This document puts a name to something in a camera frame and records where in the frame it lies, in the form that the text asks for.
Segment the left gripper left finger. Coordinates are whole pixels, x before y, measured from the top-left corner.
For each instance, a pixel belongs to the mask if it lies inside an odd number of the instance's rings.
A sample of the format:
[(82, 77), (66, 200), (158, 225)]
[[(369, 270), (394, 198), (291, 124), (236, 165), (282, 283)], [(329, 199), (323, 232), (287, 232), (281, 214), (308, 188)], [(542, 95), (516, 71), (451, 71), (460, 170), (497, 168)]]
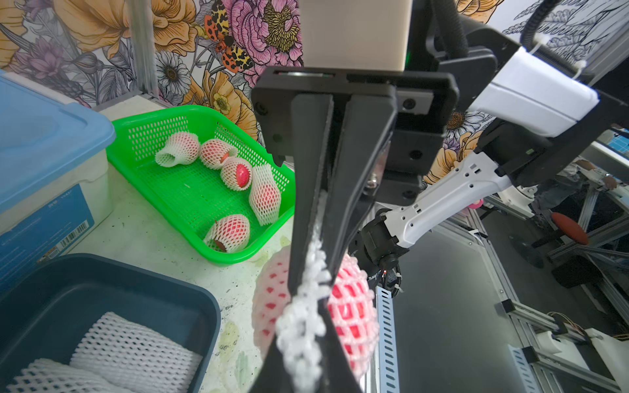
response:
[(265, 357), (263, 366), (249, 393), (291, 393), (293, 387), (290, 375), (283, 366), (283, 356), (275, 343)]

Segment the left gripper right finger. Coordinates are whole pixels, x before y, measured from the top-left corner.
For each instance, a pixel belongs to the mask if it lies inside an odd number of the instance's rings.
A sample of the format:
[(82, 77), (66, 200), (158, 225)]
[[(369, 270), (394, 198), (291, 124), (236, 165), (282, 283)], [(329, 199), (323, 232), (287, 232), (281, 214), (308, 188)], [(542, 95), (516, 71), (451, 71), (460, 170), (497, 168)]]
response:
[(319, 301), (319, 315), (323, 318), (326, 333), (317, 342), (322, 352), (322, 376), (319, 380), (317, 392), (360, 393), (360, 387), (352, 373), (349, 361), (337, 335), (334, 323), (324, 301)]

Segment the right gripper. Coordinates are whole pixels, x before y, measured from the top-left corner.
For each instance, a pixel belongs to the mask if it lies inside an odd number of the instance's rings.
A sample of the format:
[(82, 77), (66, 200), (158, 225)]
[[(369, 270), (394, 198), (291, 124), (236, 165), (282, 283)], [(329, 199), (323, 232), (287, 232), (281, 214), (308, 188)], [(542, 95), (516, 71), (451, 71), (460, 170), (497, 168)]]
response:
[(424, 189), (424, 175), (458, 99), (455, 79), (447, 73), (283, 66), (262, 73), (252, 104), (267, 152), (277, 166), (289, 160), (295, 165), (292, 295), (305, 271), (321, 184), (329, 188), (322, 242), (328, 271), (336, 278), (350, 232), (361, 221), (352, 215), (386, 140), (390, 146), (375, 198), (408, 206)]

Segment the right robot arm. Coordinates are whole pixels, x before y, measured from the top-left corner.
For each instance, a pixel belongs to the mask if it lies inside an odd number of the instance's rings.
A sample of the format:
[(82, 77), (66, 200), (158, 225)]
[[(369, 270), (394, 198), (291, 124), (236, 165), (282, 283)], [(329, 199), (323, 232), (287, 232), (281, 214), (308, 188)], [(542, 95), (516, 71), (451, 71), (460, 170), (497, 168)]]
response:
[(594, 89), (534, 32), (518, 43), (427, 1), (411, 19), (411, 69), (273, 66), (252, 92), (276, 164), (293, 158), (288, 290), (332, 285), (346, 251), (370, 272), (473, 202), (556, 174), (628, 105)]

